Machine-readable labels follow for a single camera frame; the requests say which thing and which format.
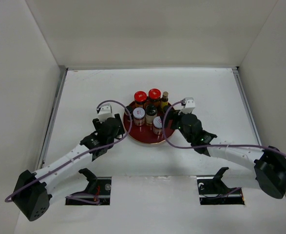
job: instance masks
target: bottle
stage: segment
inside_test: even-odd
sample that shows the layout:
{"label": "bottle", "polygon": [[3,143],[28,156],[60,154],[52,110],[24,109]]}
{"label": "bottle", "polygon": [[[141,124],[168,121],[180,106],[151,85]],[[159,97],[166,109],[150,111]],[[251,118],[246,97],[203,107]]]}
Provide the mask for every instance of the bottle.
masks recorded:
{"label": "bottle", "polygon": [[169,98],[168,98],[168,96],[169,96],[169,93],[168,92],[163,92],[163,94],[162,94],[162,99],[161,99],[161,103],[160,103],[160,109],[162,110],[162,112],[164,112],[163,111],[163,108],[166,106],[166,105],[168,105],[168,103],[169,103]]}
{"label": "bottle", "polygon": [[133,117],[134,117],[134,124],[136,126],[142,126],[145,123],[145,111],[141,107],[137,107],[133,111]]}
{"label": "bottle", "polygon": [[[128,109],[128,111],[130,112],[131,114],[131,117],[132,117],[132,120],[133,120],[133,108],[132,106],[126,106],[126,108]],[[127,111],[124,111],[126,117],[127,117],[127,121],[130,122],[130,116],[128,115],[128,112]]]}
{"label": "bottle", "polygon": [[144,108],[147,101],[147,94],[144,91],[138,91],[134,94],[135,107]]}
{"label": "bottle", "polygon": [[158,107],[160,105],[160,97],[161,92],[159,89],[151,89],[148,92],[148,99],[151,104],[153,104],[155,107]]}
{"label": "bottle", "polygon": [[145,109],[145,121],[147,125],[153,124],[153,119],[157,117],[157,108],[153,104],[149,104]]}
{"label": "bottle", "polygon": [[153,133],[155,133],[156,135],[162,134],[162,121],[160,116],[157,116],[153,119]]}

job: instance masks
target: wall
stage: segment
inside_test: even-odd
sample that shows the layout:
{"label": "wall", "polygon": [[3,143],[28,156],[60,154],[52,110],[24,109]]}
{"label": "wall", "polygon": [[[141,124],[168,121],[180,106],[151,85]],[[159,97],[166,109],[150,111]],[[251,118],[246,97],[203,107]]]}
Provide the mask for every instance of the wall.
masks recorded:
{"label": "wall", "polygon": [[0,0],[0,233],[14,232],[19,210],[4,199],[34,168],[59,68],[24,0]]}
{"label": "wall", "polygon": [[58,64],[238,66],[277,0],[26,0]]}
{"label": "wall", "polygon": [[264,144],[286,152],[286,0],[279,0],[239,72]]}

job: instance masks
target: jar with white label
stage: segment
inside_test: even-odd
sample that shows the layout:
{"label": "jar with white label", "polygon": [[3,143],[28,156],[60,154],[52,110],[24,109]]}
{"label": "jar with white label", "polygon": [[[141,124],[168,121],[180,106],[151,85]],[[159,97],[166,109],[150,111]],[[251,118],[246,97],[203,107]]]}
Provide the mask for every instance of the jar with white label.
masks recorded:
{"label": "jar with white label", "polygon": [[137,126],[142,126],[145,123],[145,111],[141,107],[137,107],[133,111],[134,124]]}
{"label": "jar with white label", "polygon": [[162,121],[160,116],[157,116],[153,119],[153,133],[155,133],[156,135],[162,134]]}

